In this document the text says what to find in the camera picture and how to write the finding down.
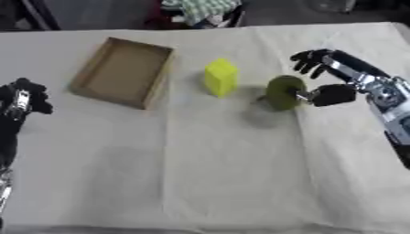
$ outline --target green cloth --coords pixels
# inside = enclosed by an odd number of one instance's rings
[[[194,26],[209,16],[232,11],[241,0],[164,0],[162,4],[181,8],[187,24]]]

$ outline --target white cloth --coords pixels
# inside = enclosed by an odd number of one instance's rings
[[[107,37],[176,49],[169,103],[137,111],[67,92]],[[2,34],[1,82],[44,83],[56,106],[54,115],[30,116],[20,135],[6,223],[407,233],[410,171],[362,98],[284,113],[255,105],[271,78],[292,74],[288,57],[312,48],[343,49],[410,75],[410,47],[388,23]],[[216,58],[241,72],[226,99],[200,86]]]

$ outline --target metal robot arm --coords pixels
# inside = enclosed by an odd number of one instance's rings
[[[313,70],[312,79],[327,71],[343,80],[346,90],[365,94],[372,112],[384,124],[388,140],[405,166],[410,169],[410,84],[406,80],[391,77],[373,65],[340,50],[304,51],[291,59],[297,62],[295,70],[302,74]],[[313,97],[312,102],[318,97],[323,100],[324,96],[320,94],[320,89],[324,88],[319,87],[305,96]],[[346,91],[344,94],[351,95],[351,92]],[[325,96],[337,100],[340,93],[331,94],[328,91]],[[334,102],[338,104],[348,101],[341,99]]]
[[[0,229],[13,189],[11,164],[16,157],[17,135],[31,112],[52,113],[45,91],[46,87],[24,78],[0,87]]]

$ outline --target yellow cube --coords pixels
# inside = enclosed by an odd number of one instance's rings
[[[225,59],[218,58],[205,68],[205,86],[219,98],[237,87],[238,69]]]

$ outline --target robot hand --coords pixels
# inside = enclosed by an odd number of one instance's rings
[[[307,97],[316,97],[326,104],[339,104],[343,103],[343,99],[354,101],[348,98],[352,91],[367,94],[366,101],[374,115],[382,121],[388,141],[405,167],[410,169],[410,83],[407,80],[391,77],[340,50],[304,51],[292,56],[291,60],[297,62],[295,70],[302,74],[313,70],[312,79],[327,71],[345,81],[345,86],[350,89],[339,88],[335,91],[335,86],[322,86],[317,89],[316,96],[314,90]]]
[[[340,50],[318,49],[297,53],[290,58],[296,61],[295,70],[302,74],[311,74],[312,79],[319,77],[324,71],[345,81],[354,82],[358,76],[365,74],[374,77],[389,77],[382,70]]]
[[[28,79],[0,87],[0,169],[8,168],[15,156],[17,134],[31,112],[51,114],[46,87]]]

